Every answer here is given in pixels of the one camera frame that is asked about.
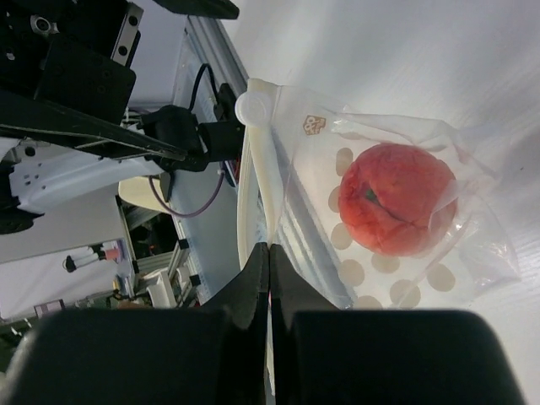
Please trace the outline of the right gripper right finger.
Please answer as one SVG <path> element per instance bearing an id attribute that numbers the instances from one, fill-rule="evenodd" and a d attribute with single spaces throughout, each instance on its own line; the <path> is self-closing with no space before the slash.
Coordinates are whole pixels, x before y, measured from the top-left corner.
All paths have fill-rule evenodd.
<path id="1" fill-rule="evenodd" d="M 307 362 L 299 359 L 301 345 L 294 331 L 298 313 L 332 311 L 336 306 L 296 272 L 280 245 L 270 247 L 269 272 L 276 402 L 340 404 L 342 396 L 334 386 L 304 381 L 300 376 Z"/>

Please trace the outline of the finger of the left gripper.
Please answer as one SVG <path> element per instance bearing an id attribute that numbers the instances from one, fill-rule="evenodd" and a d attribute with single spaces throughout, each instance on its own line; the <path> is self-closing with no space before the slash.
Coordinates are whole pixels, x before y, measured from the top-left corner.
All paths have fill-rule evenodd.
<path id="1" fill-rule="evenodd" d="M 173 14 L 234 20 L 239 17 L 239 8 L 230 0 L 154 0 L 160 7 Z"/>

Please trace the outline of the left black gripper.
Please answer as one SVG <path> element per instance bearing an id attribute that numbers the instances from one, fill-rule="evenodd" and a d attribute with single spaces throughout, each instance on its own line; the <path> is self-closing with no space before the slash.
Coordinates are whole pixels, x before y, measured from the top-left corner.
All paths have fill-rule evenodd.
<path id="1" fill-rule="evenodd" d="M 136 82 L 142 17 L 129 1 L 3 1 L 1 135 L 110 159 L 185 160 L 186 150 L 115 125 Z"/>

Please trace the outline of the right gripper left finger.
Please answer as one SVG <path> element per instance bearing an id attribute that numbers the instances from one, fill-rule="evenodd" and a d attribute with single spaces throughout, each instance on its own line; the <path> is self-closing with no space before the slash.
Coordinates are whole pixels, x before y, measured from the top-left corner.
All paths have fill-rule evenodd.
<path id="1" fill-rule="evenodd" d="M 269 249 L 253 247 L 243 269 L 202 306 L 224 316 L 219 333 L 218 404 L 264 404 Z"/>

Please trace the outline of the clear zip top bag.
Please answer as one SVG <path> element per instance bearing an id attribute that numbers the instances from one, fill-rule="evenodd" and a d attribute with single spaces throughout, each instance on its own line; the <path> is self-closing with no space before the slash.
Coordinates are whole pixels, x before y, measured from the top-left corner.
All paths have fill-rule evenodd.
<path id="1" fill-rule="evenodd" d="M 252 78 L 237 245 L 282 246 L 341 308 L 452 307 L 517 281 L 515 249 L 489 206 L 502 170 L 496 127 L 362 114 Z"/>

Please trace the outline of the orange peach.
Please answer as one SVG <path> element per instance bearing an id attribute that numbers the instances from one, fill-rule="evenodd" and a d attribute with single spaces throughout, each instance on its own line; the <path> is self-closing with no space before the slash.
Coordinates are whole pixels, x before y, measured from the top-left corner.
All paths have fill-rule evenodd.
<path id="1" fill-rule="evenodd" d="M 351 238 L 384 256 L 417 256 L 439 244 L 456 216 L 456 177 L 433 154 L 381 143 L 345 171 L 338 212 Z"/>

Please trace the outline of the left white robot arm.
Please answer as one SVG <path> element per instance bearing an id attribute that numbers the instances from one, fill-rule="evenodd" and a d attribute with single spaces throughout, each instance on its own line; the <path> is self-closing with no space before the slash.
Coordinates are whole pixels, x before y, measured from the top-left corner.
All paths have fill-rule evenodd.
<path id="1" fill-rule="evenodd" d="M 244 128 L 228 84 L 215 119 L 192 107 L 135 111 L 131 68 L 143 10 L 131 1 L 1 4 L 1 231 L 135 176 L 201 172 L 238 157 Z"/>

